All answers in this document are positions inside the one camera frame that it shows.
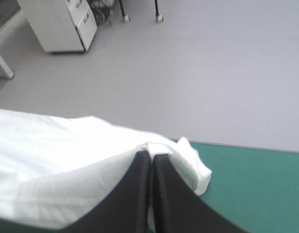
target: white drawer unit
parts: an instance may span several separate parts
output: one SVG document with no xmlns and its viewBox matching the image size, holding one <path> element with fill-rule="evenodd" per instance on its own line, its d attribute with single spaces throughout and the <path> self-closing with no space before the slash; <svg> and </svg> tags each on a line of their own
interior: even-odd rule
<svg viewBox="0 0 299 233">
<path fill-rule="evenodd" d="M 18 3 L 45 52 L 89 49 L 97 26 L 87 0 L 18 0 Z"/>
</svg>

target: white cloth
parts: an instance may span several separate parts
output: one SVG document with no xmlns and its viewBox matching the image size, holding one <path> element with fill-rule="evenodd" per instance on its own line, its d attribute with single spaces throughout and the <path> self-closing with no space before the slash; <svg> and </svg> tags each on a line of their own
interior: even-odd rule
<svg viewBox="0 0 299 233">
<path fill-rule="evenodd" d="M 198 195 L 206 191 L 211 170 L 186 138 L 175 143 L 93 116 L 67 119 L 0 109 L 0 217 L 63 228 L 105 198 L 140 150 L 151 157 L 170 154 L 188 186 Z"/>
</svg>

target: green surface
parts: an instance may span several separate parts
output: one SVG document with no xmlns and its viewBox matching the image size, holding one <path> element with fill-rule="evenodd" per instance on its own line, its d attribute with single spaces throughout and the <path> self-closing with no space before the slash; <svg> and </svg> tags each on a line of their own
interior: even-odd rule
<svg viewBox="0 0 299 233">
<path fill-rule="evenodd" d="M 201 196 L 250 233 L 299 233 L 299 153 L 192 143 L 213 171 Z M 0 220 L 0 233 L 54 233 Z"/>
</svg>

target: gray floor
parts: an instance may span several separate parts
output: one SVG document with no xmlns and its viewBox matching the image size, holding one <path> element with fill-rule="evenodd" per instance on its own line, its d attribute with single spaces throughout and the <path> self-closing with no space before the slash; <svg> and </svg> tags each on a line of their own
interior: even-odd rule
<svg viewBox="0 0 299 233">
<path fill-rule="evenodd" d="M 171 138 L 299 151 L 299 0 L 126 0 L 89 52 L 45 54 L 26 20 L 0 37 L 0 108 Z"/>
</svg>

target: metal stand leg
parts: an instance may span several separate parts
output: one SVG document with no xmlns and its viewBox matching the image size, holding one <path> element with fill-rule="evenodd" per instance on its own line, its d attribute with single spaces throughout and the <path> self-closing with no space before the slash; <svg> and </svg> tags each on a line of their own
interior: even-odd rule
<svg viewBox="0 0 299 233">
<path fill-rule="evenodd" d="M 122 0 L 119 0 L 119 4 L 120 4 L 120 9 L 121 9 L 123 23 L 129 23 L 131 21 L 131 19 L 130 19 L 130 16 L 126 15 L 125 12 L 124 12 Z"/>
<path fill-rule="evenodd" d="M 155 0 L 155 7 L 156 7 L 156 23 L 162 23 L 163 17 L 162 15 L 159 14 L 158 0 Z"/>
<path fill-rule="evenodd" d="M 6 77 L 7 79 L 13 79 L 14 73 L 6 64 L 4 59 L 0 56 L 0 77 Z"/>
</svg>

